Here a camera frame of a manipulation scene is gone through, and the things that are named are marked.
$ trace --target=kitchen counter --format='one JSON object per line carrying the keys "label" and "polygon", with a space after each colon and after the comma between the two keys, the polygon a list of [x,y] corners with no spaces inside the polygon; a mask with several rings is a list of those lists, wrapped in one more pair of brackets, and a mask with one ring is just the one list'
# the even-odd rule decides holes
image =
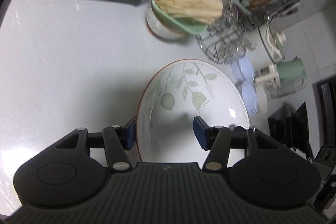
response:
{"label": "kitchen counter", "polygon": [[[208,61],[194,37],[161,41],[147,29],[147,3],[12,0],[0,28],[0,214],[19,206],[16,169],[78,127],[101,131],[137,111],[152,76],[184,58]],[[232,79],[228,65],[217,65]],[[267,117],[250,123],[268,131]],[[104,153],[93,158],[103,162]],[[138,160],[134,147],[129,156]]]}

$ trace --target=metal wire basket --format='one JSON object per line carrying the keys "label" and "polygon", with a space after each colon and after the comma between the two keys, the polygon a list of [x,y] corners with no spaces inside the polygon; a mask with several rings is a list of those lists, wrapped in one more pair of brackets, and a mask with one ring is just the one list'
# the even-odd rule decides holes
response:
{"label": "metal wire basket", "polygon": [[206,32],[196,35],[202,51],[218,64],[227,64],[245,56],[246,49],[252,48],[244,29],[239,26],[219,27],[211,25]]}

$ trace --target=white ceramic bowl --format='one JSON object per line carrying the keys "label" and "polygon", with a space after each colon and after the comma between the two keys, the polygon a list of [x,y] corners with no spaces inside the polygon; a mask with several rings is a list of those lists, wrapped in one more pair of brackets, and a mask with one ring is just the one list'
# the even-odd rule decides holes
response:
{"label": "white ceramic bowl", "polygon": [[[244,102],[230,79],[216,67],[186,59],[162,68],[149,82],[136,117],[137,146],[145,162],[197,162],[204,151],[193,132],[193,119],[201,116],[210,126],[248,128]],[[228,166],[244,157],[231,150]]]}
{"label": "white ceramic bowl", "polygon": [[146,18],[149,28],[158,37],[174,40],[186,36],[185,34],[175,33],[165,27],[155,16],[152,5],[149,5],[147,9]]}
{"label": "white ceramic bowl", "polygon": [[248,57],[245,56],[239,60],[231,62],[230,68],[233,77],[237,80],[237,82],[253,82],[254,69]]}

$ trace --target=green mug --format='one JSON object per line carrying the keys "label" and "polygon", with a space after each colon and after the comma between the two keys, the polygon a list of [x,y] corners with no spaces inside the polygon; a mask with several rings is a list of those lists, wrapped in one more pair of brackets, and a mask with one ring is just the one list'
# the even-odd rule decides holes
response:
{"label": "green mug", "polygon": [[280,81],[294,81],[306,77],[305,67],[301,58],[295,58],[289,62],[277,63],[277,71]]}

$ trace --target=leaf pattern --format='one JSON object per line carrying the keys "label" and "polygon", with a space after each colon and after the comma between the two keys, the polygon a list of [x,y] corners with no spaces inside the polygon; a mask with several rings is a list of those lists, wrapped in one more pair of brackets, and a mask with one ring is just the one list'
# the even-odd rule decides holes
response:
{"label": "leaf pattern", "polygon": [[207,104],[207,98],[202,92],[196,91],[191,94],[191,101],[193,102],[194,107],[201,112],[202,108]]}
{"label": "leaf pattern", "polygon": [[187,84],[188,86],[191,86],[191,87],[198,86],[198,83],[195,81],[188,81]]}
{"label": "leaf pattern", "polygon": [[176,90],[179,90],[179,88],[182,86],[182,83],[183,83],[183,76],[178,80]]}
{"label": "leaf pattern", "polygon": [[174,96],[171,93],[165,93],[162,95],[160,103],[164,109],[172,110],[175,104]]}
{"label": "leaf pattern", "polygon": [[175,85],[177,83],[177,78],[176,78],[175,75],[171,75],[169,80],[173,85]]}
{"label": "leaf pattern", "polygon": [[205,85],[205,90],[209,93],[211,99],[215,99],[215,96],[213,95],[213,91],[212,91],[212,85],[210,83],[207,83]]}
{"label": "leaf pattern", "polygon": [[208,75],[204,75],[204,78],[206,78],[206,80],[215,80],[217,78],[217,74],[215,73],[209,73]]}
{"label": "leaf pattern", "polygon": [[182,91],[182,97],[183,97],[184,101],[187,99],[187,95],[188,95],[188,87],[185,86],[183,91]]}
{"label": "leaf pattern", "polygon": [[160,95],[161,94],[161,83],[159,82],[155,88],[156,94]]}
{"label": "leaf pattern", "polygon": [[151,89],[147,92],[147,95],[145,97],[146,101],[148,101],[151,98],[151,96],[153,95],[153,92],[154,92],[154,89]]}
{"label": "leaf pattern", "polygon": [[186,69],[186,70],[184,70],[184,72],[188,75],[194,75],[195,74],[195,71],[192,70],[192,69]]}

